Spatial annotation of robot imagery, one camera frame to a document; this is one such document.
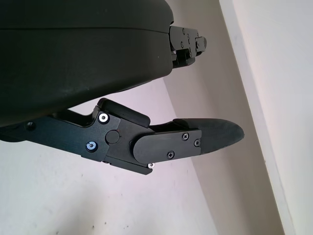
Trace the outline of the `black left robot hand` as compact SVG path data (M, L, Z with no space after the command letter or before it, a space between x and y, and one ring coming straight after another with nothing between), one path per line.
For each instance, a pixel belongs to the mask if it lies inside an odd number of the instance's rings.
M30 141L140 174L244 138L215 118L150 118L106 98L167 76L206 50L164 0L3 0L0 139Z

